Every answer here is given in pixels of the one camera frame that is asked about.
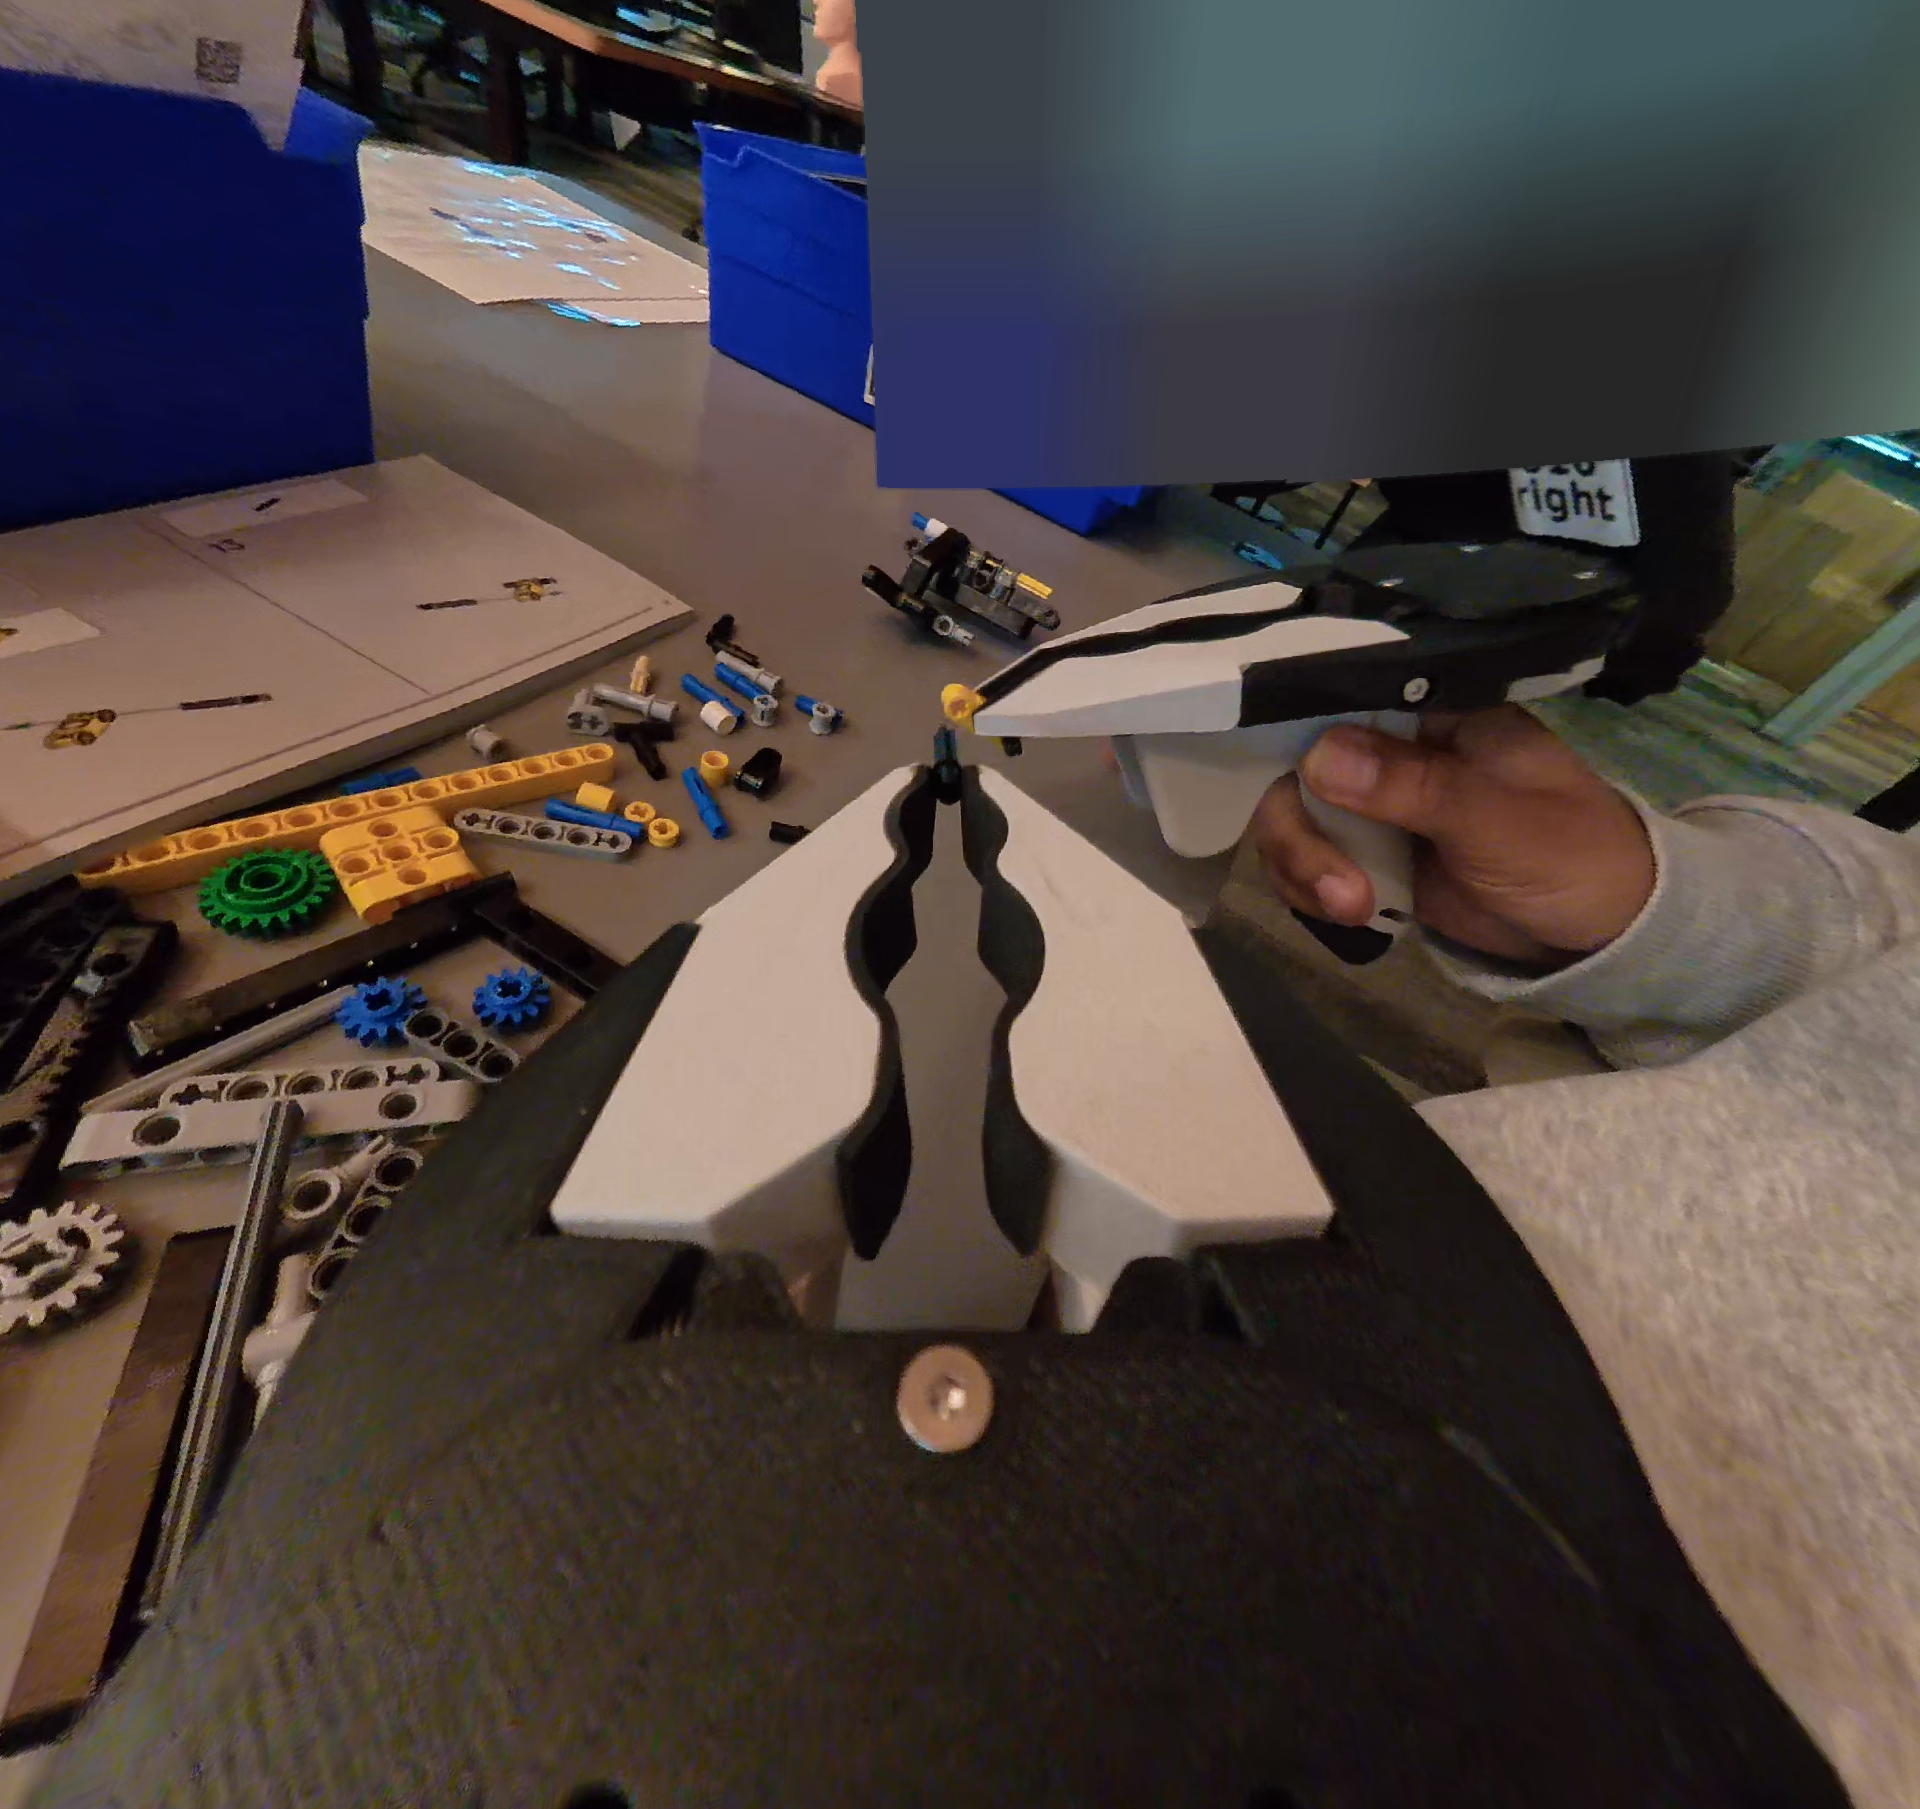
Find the short black lego beam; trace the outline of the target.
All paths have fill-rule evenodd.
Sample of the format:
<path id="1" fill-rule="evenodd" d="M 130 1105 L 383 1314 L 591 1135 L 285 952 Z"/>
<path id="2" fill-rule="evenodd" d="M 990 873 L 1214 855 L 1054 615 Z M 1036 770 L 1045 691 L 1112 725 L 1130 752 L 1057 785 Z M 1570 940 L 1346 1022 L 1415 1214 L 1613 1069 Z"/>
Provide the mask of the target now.
<path id="1" fill-rule="evenodd" d="M 528 962 L 541 977 L 586 1001 L 622 973 L 622 961 L 598 952 L 580 934 L 541 916 L 519 894 L 492 892 L 461 906 L 476 937 Z"/>

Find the green lego gear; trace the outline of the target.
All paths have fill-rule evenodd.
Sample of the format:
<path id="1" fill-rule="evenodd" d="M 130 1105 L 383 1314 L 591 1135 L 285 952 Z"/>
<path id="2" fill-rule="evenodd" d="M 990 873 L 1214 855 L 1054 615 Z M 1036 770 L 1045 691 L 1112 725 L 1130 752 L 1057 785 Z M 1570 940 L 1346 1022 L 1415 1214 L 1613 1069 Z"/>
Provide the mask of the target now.
<path id="1" fill-rule="evenodd" d="M 197 913 L 227 937 L 278 940 L 306 929 L 339 898 L 322 853 L 254 849 L 219 861 L 197 885 Z"/>

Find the wooden background table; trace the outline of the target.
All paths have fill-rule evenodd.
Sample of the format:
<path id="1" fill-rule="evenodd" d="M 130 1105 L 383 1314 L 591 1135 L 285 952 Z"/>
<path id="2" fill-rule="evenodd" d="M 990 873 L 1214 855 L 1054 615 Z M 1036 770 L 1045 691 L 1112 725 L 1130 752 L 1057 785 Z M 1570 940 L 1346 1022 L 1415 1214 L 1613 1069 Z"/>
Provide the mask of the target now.
<path id="1" fill-rule="evenodd" d="M 540 56 L 546 117 L 573 134 L 595 114 L 647 128 L 687 132 L 717 123 L 747 134 L 857 149 L 863 117 L 795 74 L 758 73 L 701 44 L 652 44 L 629 20 L 586 20 L 546 0 L 415 0 L 456 41 L 482 44 L 485 152 L 494 163 L 531 159 L 525 111 L 528 53 Z M 336 0 L 349 53 L 349 93 L 363 114 L 380 111 L 377 49 L 368 0 Z"/>

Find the white lego axle connector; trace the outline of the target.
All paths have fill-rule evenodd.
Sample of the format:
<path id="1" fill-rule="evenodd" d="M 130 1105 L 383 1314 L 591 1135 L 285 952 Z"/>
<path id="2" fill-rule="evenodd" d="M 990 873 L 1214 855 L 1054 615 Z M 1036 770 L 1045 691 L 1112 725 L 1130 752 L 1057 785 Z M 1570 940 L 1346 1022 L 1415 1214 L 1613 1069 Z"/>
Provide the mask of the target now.
<path id="1" fill-rule="evenodd" d="M 322 1253 L 297 1250 L 281 1259 L 267 1308 L 240 1341 L 240 1373 L 254 1393 L 255 1412 L 267 1411 L 315 1311 L 324 1305 L 352 1259 L 352 1247 Z"/>

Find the person's grey sweater torso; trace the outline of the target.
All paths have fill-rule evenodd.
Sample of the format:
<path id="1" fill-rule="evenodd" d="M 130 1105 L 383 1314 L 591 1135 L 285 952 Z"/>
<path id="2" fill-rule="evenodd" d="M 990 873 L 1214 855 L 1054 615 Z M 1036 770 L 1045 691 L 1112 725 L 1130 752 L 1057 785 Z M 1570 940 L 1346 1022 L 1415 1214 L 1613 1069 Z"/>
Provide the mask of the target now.
<path id="1" fill-rule="evenodd" d="M 1545 1268 L 1644 1479 L 1858 1806 L 1917 1804 L 1917 944 L 1697 1028 L 1586 974 L 1613 1069 L 1428 1104 Z"/>

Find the long grey lego axle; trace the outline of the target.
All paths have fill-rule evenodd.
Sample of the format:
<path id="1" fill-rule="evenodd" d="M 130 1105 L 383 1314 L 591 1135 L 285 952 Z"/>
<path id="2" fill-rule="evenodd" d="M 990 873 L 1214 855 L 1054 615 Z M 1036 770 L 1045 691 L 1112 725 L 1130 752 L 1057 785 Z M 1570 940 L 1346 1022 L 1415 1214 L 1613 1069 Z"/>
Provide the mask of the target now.
<path id="1" fill-rule="evenodd" d="M 172 1089 L 187 1075 L 236 1074 L 248 1062 L 275 1055 L 292 1046 L 294 1040 L 300 1040 L 303 1035 L 322 1025 L 330 1025 L 336 1017 L 336 1007 L 349 1001 L 349 996 L 352 996 L 352 986 L 336 986 L 333 993 L 324 993 L 322 998 L 309 998 L 306 1004 L 288 1007 L 270 1020 L 261 1020 L 254 1028 L 240 1028 L 237 1035 L 215 1040 L 197 1052 L 178 1055 L 175 1062 L 167 1062 L 145 1075 L 136 1075 L 130 1083 L 123 1083 L 93 1098 L 88 1104 L 79 1105 L 79 1114 L 151 1110 L 163 1099 L 167 1089 Z"/>

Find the thin light grey lego beam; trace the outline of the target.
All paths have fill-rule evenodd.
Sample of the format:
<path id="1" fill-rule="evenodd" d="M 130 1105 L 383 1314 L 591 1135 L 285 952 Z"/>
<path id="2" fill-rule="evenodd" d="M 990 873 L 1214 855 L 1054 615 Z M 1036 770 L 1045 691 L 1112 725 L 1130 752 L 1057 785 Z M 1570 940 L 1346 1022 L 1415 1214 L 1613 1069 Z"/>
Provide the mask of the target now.
<path id="1" fill-rule="evenodd" d="M 158 1095 L 158 1110 L 197 1110 L 212 1104 L 254 1104 L 254 1099 L 303 1099 L 322 1095 L 368 1095 L 394 1089 L 416 1089 L 442 1083 L 443 1074 L 436 1062 L 419 1055 L 391 1062 L 339 1062 L 319 1068 L 251 1068 L 233 1074 L 199 1074 L 169 1083 Z"/>

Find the long light grey lego beam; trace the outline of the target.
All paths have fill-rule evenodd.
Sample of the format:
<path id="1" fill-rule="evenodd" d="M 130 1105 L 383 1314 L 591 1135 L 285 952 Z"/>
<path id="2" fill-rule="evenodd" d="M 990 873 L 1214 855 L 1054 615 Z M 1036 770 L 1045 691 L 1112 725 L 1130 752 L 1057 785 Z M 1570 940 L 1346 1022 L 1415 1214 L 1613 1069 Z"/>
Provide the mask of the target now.
<path id="1" fill-rule="evenodd" d="M 368 1140 L 459 1123 L 482 1099 L 465 1078 L 397 1083 L 383 1089 L 300 1095 L 300 1145 L 315 1140 Z M 251 1151 L 275 1098 L 193 1105 L 117 1110 L 85 1114 L 60 1159 L 60 1172 L 124 1172 L 209 1151 Z"/>

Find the thin grey lego liftarm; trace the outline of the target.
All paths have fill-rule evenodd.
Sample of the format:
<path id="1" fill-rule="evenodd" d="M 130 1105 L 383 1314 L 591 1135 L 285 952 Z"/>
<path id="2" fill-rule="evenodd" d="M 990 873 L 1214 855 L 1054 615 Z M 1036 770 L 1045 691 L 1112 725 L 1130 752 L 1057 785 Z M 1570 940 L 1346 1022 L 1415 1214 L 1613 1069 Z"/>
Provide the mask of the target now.
<path id="1" fill-rule="evenodd" d="M 564 816 L 528 816 L 494 809 L 459 809 L 447 816 L 461 837 L 525 846 L 546 855 L 622 861 L 635 849 L 629 831 L 610 831 Z"/>

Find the person's right forearm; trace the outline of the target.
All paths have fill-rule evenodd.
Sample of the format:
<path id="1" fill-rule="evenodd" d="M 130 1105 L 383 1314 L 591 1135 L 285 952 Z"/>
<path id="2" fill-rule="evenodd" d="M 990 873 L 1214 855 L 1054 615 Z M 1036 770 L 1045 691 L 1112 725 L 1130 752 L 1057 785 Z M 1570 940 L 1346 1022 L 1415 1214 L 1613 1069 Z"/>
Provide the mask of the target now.
<path id="1" fill-rule="evenodd" d="M 1652 894 L 1613 941 L 1551 968 L 1428 934 L 1442 973 L 1618 1074 L 1728 1040 L 1832 1075 L 1917 1068 L 1917 837 L 1755 797 L 1630 809 Z"/>

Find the white printed paper sheet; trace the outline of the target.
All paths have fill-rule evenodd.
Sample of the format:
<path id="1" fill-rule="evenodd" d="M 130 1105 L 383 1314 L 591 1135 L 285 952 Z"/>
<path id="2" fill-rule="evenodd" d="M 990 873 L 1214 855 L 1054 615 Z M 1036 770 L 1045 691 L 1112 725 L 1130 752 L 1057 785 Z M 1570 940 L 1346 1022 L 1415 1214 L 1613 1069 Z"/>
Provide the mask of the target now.
<path id="1" fill-rule="evenodd" d="M 528 169 L 365 143 L 357 181 L 365 250 L 473 307 L 528 304 L 607 327 L 705 324 L 705 265 Z"/>

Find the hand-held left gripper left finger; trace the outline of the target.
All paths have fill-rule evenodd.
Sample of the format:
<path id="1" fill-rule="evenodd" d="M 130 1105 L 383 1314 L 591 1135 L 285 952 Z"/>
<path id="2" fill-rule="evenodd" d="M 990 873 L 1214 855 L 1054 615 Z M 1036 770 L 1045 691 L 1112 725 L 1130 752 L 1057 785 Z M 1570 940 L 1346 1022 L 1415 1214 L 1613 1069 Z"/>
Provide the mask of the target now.
<path id="1" fill-rule="evenodd" d="M 862 1297 L 930 1142 L 890 991 L 941 801 L 889 770 L 692 928 L 547 1218 L 586 1244 L 758 1259 L 808 1326 L 886 1326 Z"/>

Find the dark grey lego liftarm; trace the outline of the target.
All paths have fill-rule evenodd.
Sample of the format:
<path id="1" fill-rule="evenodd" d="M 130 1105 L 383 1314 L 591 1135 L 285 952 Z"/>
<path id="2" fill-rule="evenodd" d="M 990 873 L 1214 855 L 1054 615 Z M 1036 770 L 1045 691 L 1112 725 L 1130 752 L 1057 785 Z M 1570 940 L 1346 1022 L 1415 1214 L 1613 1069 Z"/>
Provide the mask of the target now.
<path id="1" fill-rule="evenodd" d="M 278 1218 L 275 1317 L 319 1308 L 422 1168 L 422 1151 L 376 1142 L 292 1178 Z"/>

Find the black lego assembly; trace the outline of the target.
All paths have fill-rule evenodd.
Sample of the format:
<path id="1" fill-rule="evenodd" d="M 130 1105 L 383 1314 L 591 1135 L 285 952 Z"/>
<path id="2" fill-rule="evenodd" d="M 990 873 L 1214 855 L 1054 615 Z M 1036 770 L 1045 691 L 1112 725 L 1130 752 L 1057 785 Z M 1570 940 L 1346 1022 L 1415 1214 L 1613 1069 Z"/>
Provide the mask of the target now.
<path id="1" fill-rule="evenodd" d="M 866 567 L 857 585 L 927 634 L 960 646 L 975 643 L 981 630 L 1014 643 L 1060 630 L 1048 585 L 922 509 L 908 518 L 899 576 Z"/>

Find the long yellow lego beam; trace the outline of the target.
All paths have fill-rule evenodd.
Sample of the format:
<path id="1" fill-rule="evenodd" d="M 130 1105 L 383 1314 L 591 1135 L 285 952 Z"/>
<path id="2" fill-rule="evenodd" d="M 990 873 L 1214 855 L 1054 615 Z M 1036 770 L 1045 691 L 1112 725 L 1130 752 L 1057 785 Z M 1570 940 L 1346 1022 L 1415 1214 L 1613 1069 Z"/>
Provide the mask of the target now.
<path id="1" fill-rule="evenodd" d="M 521 760 L 482 764 L 380 788 L 357 797 L 328 797 L 267 815 L 203 824 L 187 831 L 145 841 L 88 861 L 78 870 L 82 888 L 155 894 L 199 883 L 222 861 L 243 853 L 313 853 L 322 834 L 349 824 L 391 816 L 407 809 L 452 815 L 459 809 L 521 809 L 564 797 L 585 782 L 605 782 L 613 764 L 610 742 L 576 742 Z"/>

